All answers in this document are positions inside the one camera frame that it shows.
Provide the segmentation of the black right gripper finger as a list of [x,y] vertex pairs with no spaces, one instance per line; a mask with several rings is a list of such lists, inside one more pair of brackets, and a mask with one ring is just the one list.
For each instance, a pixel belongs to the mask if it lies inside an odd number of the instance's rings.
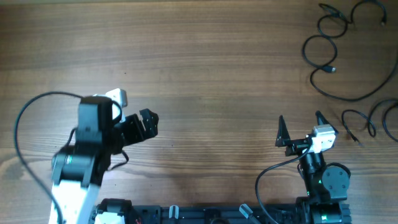
[[279,127],[277,131],[277,137],[275,140],[276,147],[288,146],[290,144],[290,135],[287,130],[287,126],[282,115],[279,116]]
[[315,116],[317,117],[318,125],[330,125],[333,128],[335,134],[339,134],[338,130],[332,124],[330,124],[330,122],[323,116],[321,111],[316,111]]

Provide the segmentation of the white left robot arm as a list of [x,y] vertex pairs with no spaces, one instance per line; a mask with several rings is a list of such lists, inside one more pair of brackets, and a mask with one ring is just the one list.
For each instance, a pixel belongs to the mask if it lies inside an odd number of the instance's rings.
[[144,109],[126,118],[113,116],[113,105],[106,96],[81,99],[75,143],[63,146],[52,160],[50,223],[88,223],[104,173],[113,169],[111,156],[158,134],[156,113]]

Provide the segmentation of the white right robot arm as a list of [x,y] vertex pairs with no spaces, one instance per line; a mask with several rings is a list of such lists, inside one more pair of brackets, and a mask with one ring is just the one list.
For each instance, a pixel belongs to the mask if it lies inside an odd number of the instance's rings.
[[335,145],[338,131],[320,111],[315,113],[317,125],[302,139],[290,138],[283,116],[279,116],[279,128],[275,145],[285,147],[285,155],[298,157],[298,170],[307,196],[295,202],[297,223],[350,223],[347,205],[350,170],[343,164],[327,164],[323,153]]

